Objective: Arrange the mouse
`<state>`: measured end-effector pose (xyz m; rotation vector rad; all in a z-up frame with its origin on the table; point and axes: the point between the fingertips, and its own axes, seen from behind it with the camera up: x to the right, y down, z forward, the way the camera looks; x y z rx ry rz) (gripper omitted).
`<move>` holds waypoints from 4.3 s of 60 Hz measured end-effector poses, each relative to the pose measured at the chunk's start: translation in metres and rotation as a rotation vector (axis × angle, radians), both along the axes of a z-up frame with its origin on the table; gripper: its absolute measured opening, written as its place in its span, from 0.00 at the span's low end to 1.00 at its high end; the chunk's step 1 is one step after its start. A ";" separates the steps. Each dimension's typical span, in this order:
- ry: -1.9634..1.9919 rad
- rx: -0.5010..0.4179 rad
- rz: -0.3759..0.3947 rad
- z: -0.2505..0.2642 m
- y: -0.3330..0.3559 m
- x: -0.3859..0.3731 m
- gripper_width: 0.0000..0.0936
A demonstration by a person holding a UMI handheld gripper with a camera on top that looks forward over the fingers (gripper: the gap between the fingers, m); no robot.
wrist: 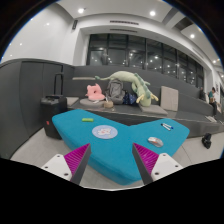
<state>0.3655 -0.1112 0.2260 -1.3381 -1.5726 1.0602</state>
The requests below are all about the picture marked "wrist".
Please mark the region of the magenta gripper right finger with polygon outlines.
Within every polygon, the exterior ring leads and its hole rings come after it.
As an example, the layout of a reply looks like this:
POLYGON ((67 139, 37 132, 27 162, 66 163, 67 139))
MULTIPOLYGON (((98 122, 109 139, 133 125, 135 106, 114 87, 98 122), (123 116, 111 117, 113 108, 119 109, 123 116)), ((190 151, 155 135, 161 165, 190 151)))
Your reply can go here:
POLYGON ((142 181, 145 185, 152 183, 152 170, 158 160, 159 155, 150 149, 134 143, 132 146, 132 154, 140 172, 142 181))

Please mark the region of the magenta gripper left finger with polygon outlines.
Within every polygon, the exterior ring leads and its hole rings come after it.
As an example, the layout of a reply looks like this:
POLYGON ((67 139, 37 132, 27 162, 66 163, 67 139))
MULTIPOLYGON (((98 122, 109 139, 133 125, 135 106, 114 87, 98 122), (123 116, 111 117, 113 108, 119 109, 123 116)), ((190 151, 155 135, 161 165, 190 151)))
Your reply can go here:
POLYGON ((85 144, 64 156, 72 173, 71 182, 79 185, 91 155, 91 144, 85 144))

